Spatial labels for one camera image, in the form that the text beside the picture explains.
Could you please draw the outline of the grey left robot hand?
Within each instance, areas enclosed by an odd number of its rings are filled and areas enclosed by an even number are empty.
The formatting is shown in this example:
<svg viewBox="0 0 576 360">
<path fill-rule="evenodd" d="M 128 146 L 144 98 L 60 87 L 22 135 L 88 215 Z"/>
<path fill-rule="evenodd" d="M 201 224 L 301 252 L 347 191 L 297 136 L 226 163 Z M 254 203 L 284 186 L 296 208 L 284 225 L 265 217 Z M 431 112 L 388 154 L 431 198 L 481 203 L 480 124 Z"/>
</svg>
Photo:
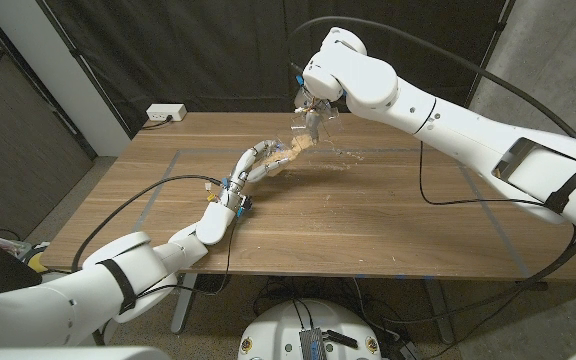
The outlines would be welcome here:
<svg viewBox="0 0 576 360">
<path fill-rule="evenodd" d="M 241 195 L 241 191 L 247 182 L 258 182 L 269 173 L 287 165 L 289 157 L 287 155 L 280 155 L 276 160 L 271 160 L 269 163 L 264 163 L 256 168 L 252 168 L 254 163 L 270 157 L 271 153 L 277 148 L 278 143 L 275 140 L 264 140 L 247 149 L 224 182 L 222 190 L 218 195 L 218 203 L 232 211 L 236 211 L 244 202 L 244 196 Z"/>
</svg>

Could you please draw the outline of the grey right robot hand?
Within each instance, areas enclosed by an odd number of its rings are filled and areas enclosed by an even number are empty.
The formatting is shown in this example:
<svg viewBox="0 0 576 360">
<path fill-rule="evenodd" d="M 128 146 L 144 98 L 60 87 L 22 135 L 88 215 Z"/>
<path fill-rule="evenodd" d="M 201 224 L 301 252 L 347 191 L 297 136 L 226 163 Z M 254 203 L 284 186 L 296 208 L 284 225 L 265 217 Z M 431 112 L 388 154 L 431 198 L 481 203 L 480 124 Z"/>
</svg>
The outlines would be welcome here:
<svg viewBox="0 0 576 360">
<path fill-rule="evenodd" d="M 305 87 L 301 87 L 294 99 L 294 112 L 302 116 L 305 129 L 313 140 L 319 139 L 319 126 L 338 116 L 338 110 L 326 99 L 314 97 Z"/>
</svg>

